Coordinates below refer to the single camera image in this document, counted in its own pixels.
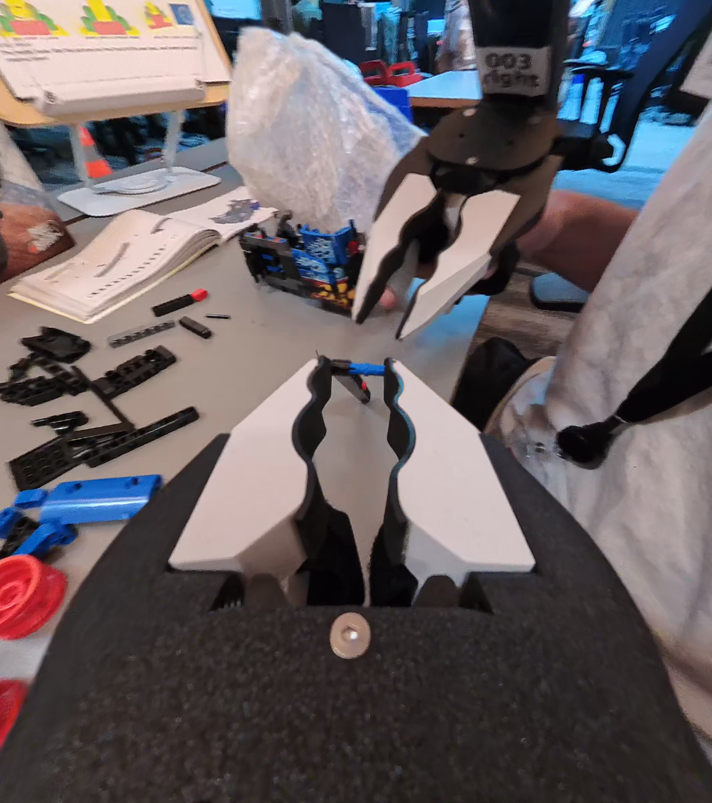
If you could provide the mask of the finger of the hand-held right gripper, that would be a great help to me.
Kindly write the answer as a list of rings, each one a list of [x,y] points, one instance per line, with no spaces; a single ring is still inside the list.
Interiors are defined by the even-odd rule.
[[[409,247],[434,216],[439,192],[428,175],[408,174],[375,219],[366,242],[352,306],[361,325],[379,304]]]
[[[456,239],[441,252],[431,278],[415,291],[397,340],[410,338],[446,314],[484,276],[491,248],[519,199],[518,194],[494,189],[464,202]]]

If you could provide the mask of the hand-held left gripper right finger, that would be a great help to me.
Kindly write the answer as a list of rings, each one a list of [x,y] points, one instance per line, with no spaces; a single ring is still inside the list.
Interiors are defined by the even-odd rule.
[[[383,398],[396,457],[369,567],[371,606],[411,606],[433,577],[527,575],[535,559],[481,432],[388,358]]]

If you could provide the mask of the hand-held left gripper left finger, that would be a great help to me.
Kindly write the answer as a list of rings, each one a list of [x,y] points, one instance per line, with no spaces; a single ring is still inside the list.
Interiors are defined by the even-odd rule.
[[[362,606],[359,550],[349,517],[326,499],[313,461],[335,369],[304,364],[234,429],[168,559],[176,571],[300,582],[302,604]]]

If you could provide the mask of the small black lego piece blue pin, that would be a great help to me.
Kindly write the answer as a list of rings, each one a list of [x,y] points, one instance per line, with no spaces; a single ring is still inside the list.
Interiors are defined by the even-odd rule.
[[[384,376],[385,366],[378,363],[356,363],[346,359],[330,361],[331,375],[362,405],[371,401],[371,391],[366,384],[368,376]]]

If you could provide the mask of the person's right forearm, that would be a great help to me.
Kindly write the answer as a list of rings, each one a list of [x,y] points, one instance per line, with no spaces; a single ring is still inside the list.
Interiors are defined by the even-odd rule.
[[[638,214],[599,197],[552,189],[542,216],[517,248],[525,261],[589,292]]]

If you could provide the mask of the partly built lego truck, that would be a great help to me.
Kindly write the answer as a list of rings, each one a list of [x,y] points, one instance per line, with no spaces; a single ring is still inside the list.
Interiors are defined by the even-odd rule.
[[[283,213],[273,235],[258,225],[238,236],[244,261],[257,284],[350,316],[366,249],[366,236],[350,221],[329,233],[293,226]]]

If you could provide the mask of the long blue lego panel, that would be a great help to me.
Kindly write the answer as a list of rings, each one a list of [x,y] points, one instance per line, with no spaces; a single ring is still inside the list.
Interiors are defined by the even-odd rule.
[[[96,478],[59,483],[45,493],[39,521],[62,525],[128,520],[161,489],[160,475]]]

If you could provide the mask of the pile of black lego pieces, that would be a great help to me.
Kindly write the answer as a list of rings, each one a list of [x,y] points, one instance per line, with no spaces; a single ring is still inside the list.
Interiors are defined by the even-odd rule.
[[[88,354],[90,343],[53,327],[42,327],[38,336],[23,338],[27,350],[8,367],[0,382],[0,402],[17,407],[40,407],[61,398],[90,394],[113,418],[103,426],[90,427],[82,410],[40,417],[34,428],[49,431],[38,447],[12,458],[8,472],[16,490],[39,490],[78,467],[98,468],[180,432],[196,423],[200,413],[187,407],[143,426],[122,412],[117,399],[161,376],[178,362],[160,345],[131,357],[96,379],[77,366]]]

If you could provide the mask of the grey lego beam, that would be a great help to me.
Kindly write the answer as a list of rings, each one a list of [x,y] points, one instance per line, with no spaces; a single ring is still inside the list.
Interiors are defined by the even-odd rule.
[[[168,332],[177,327],[177,325],[177,322],[172,319],[154,320],[145,325],[133,327],[124,332],[109,336],[107,338],[107,345],[110,348],[120,348],[121,346],[130,345],[144,340],[145,338]]]

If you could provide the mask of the curved blue lego piece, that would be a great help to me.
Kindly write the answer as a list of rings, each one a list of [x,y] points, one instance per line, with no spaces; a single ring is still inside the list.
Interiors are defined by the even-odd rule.
[[[57,547],[71,544],[78,536],[72,524],[43,523],[14,551],[15,556],[30,556],[43,560]]]

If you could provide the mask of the open lego instruction booklet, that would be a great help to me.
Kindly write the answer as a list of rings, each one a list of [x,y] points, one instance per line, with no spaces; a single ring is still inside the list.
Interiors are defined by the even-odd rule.
[[[90,325],[276,212],[245,186],[167,215],[129,210],[80,253],[22,277],[9,296]]]

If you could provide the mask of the person's right hand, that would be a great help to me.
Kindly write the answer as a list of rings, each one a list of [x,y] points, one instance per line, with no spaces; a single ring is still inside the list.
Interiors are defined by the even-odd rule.
[[[379,306],[387,312],[405,311],[409,305],[415,282],[412,271],[397,271],[392,275],[382,291]]]

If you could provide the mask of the blue storage bin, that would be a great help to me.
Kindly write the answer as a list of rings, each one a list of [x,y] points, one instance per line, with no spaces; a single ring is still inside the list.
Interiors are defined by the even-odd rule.
[[[405,87],[387,85],[372,88],[379,97],[399,111],[410,123],[414,122],[411,96]]]

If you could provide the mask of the clear crumpled plastic bag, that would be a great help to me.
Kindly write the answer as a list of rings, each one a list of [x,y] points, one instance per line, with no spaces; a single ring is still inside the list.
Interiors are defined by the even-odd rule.
[[[423,137],[356,66],[292,33],[245,28],[230,83],[228,160],[264,206],[368,233],[383,188]]]

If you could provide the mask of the black office chair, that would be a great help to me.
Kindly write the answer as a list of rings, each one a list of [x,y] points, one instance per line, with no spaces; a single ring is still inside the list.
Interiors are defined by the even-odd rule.
[[[564,62],[565,75],[580,79],[581,95],[576,116],[560,121],[555,151],[562,171],[613,174],[622,167],[652,93],[707,23],[712,23],[712,1],[686,2],[633,67]]]

